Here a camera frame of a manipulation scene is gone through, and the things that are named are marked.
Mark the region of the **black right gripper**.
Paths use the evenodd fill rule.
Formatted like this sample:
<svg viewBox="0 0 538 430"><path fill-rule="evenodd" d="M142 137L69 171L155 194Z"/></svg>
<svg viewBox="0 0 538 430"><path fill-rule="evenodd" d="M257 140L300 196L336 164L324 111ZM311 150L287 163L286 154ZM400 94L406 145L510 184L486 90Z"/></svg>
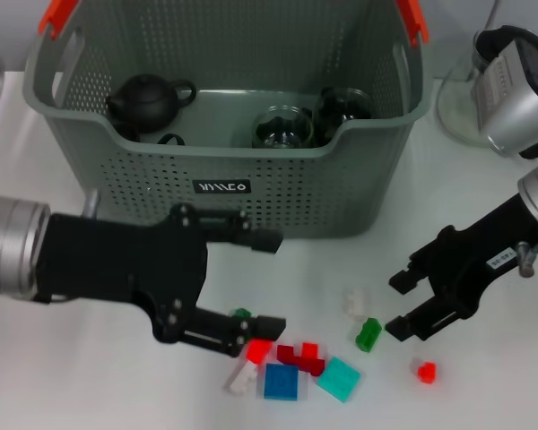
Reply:
<svg viewBox="0 0 538 430"><path fill-rule="evenodd" d="M434 297L388 322L386 332L399 341L411 337L427 340L458 318L471 317L484 290L502 272L487 262L521 242L538 243L538 222L517 194L468 228L443 228L432 242L411 255L414 268L399 271L388 281L406 295L428 278Z"/></svg>

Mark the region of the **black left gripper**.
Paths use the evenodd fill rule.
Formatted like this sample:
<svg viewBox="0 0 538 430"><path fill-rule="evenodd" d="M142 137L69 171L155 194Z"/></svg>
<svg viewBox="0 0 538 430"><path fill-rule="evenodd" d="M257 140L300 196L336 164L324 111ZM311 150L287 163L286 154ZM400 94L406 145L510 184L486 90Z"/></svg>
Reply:
<svg viewBox="0 0 538 430"><path fill-rule="evenodd" d="M276 341L284 318L236 316L196 308L204 284L207 248L198 213L171 208L151 226L54 214L36 265L38 295L135 305L154 338L179 341L238 357L252 339Z"/></svg>

